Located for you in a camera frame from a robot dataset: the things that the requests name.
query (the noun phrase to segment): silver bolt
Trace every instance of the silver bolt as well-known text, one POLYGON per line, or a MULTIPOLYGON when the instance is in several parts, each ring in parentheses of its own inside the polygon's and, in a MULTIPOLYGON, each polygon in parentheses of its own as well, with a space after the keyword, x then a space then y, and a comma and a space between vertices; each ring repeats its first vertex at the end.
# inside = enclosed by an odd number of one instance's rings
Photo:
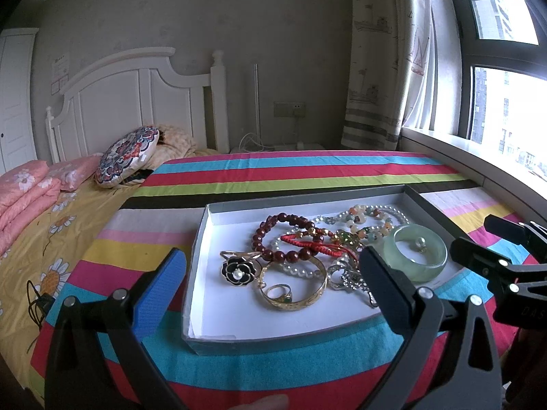
POLYGON ((479 306, 480 304, 482 304, 482 299, 480 298, 480 296, 477 296, 477 295, 469 296, 469 300, 471 301, 473 305, 479 306))
POLYGON ((433 291, 426 286, 421 286, 418 288, 418 294, 424 299, 431 299, 433 297, 433 291))
POLYGON ((64 306, 72 306, 76 303, 76 298, 74 296, 67 296, 63 301, 64 306))
POLYGON ((112 297, 117 301, 122 301, 128 296, 128 291, 125 288, 118 288, 112 293, 112 297))

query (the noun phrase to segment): black flower brooch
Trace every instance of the black flower brooch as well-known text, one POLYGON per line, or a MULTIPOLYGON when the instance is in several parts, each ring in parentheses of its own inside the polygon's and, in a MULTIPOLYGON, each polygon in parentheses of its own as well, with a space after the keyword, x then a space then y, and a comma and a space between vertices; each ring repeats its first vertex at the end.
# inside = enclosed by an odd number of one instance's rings
POLYGON ((256 279, 256 268, 252 260, 231 257, 222 264, 222 275, 232 285, 247 285, 256 279))

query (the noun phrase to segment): yellow bed sheet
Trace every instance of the yellow bed sheet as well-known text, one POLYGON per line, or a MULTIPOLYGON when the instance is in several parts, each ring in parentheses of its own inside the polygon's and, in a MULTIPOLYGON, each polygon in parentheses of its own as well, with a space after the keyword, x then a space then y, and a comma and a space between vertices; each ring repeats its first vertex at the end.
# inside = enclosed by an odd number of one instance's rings
POLYGON ((55 205, 0 254, 0 353, 22 386, 29 384, 38 336, 27 311, 27 281, 56 297, 95 236, 137 188, 105 190, 88 179, 73 193, 61 192, 55 205))

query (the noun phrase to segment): yellow stripe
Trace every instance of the yellow stripe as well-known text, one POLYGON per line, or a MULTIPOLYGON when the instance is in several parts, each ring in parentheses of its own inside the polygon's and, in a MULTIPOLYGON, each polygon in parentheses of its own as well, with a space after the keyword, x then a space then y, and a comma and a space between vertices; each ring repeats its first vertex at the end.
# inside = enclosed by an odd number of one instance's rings
MULTIPOLYGON (((95 239, 82 259, 104 265, 113 265, 128 270, 152 271, 168 255, 174 245, 136 244, 95 239)), ((190 260, 192 248, 189 245, 177 245, 190 260)))
POLYGON ((34 367, 30 367, 28 371, 28 380, 31 392, 34 393, 36 399, 38 399, 38 401, 40 401, 41 404, 44 405, 44 378, 40 376, 40 374, 34 369, 34 367))
POLYGON ((514 213, 514 211, 507 208, 505 205, 496 204, 493 206, 488 206, 487 208, 480 208, 470 213, 453 216, 450 217, 450 219, 463 231, 469 234, 471 231, 475 231, 480 228, 484 224, 485 217, 489 214, 494 214, 494 216, 498 217, 504 217, 511 213, 514 213))
POLYGON ((326 177, 315 179, 258 180, 249 182, 196 183, 186 185, 142 186, 133 196, 181 195, 181 194, 224 194, 235 192, 261 192, 305 190, 317 188, 355 188, 423 182, 447 182, 465 180, 461 174, 382 174, 355 177, 326 177))

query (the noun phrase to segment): window frame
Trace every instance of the window frame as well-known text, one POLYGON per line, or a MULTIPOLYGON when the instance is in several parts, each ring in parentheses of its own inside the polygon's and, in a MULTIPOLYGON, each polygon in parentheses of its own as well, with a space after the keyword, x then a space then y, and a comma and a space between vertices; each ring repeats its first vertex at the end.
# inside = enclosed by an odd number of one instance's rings
POLYGON ((479 38, 473 1, 452 0, 462 54, 462 91, 457 135, 471 138, 475 105, 475 68, 518 72, 547 80, 547 8, 541 0, 524 0, 538 45, 510 40, 479 38))

